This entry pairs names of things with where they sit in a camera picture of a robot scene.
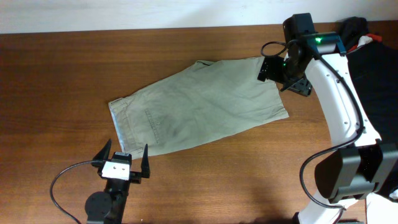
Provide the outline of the red and white garment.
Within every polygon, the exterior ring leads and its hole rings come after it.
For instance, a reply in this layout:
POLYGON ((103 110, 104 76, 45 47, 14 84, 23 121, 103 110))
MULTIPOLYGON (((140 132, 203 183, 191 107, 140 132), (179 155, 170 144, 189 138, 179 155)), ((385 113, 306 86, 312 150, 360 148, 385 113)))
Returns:
POLYGON ((376 34, 366 34, 359 38, 358 43, 354 45, 352 48, 348 50, 348 52, 352 52, 366 44, 370 44, 371 42, 382 42, 382 37, 376 34))

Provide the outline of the khaki green shorts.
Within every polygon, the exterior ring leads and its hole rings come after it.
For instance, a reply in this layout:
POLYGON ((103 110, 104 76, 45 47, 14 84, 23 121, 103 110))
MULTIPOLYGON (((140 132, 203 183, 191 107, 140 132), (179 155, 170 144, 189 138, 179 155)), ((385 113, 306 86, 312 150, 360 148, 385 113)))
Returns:
POLYGON ((190 149, 288 118, 276 84, 259 81, 263 57, 211 62, 109 102, 119 143, 134 159, 190 149))

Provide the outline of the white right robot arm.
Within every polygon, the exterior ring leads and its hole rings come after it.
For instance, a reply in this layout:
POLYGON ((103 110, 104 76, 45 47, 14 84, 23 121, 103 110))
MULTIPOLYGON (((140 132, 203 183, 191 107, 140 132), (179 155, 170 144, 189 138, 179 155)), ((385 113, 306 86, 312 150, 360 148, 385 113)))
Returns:
POLYGON ((258 78, 308 96, 315 90, 332 146, 320 151, 317 191, 295 223, 338 223, 360 200, 378 223, 397 222, 397 51, 379 42, 346 50, 336 32, 287 28, 258 78))

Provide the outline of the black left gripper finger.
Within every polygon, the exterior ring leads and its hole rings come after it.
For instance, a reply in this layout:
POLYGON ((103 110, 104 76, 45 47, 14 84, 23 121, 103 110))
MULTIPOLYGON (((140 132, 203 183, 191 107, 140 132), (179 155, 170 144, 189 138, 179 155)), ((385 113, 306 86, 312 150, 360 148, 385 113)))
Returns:
POLYGON ((112 140, 109 139, 103 148, 93 157, 94 161, 105 161, 109 157, 109 153, 111 150, 112 140))
POLYGON ((144 147, 144 153, 141 161, 141 177, 145 179, 150 178, 150 165, 149 165, 149 155, 148 155, 148 144, 144 147))

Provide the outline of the black garment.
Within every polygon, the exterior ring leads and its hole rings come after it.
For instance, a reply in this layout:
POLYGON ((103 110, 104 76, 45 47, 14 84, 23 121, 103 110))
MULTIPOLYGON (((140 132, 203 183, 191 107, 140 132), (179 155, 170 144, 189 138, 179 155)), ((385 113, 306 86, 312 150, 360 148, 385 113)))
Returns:
POLYGON ((336 194, 331 201, 371 192, 391 199, 397 190, 397 50, 371 42, 352 52, 361 36, 371 34, 362 17, 350 17, 338 29, 347 50, 351 80, 364 109, 362 133, 336 152, 336 194))

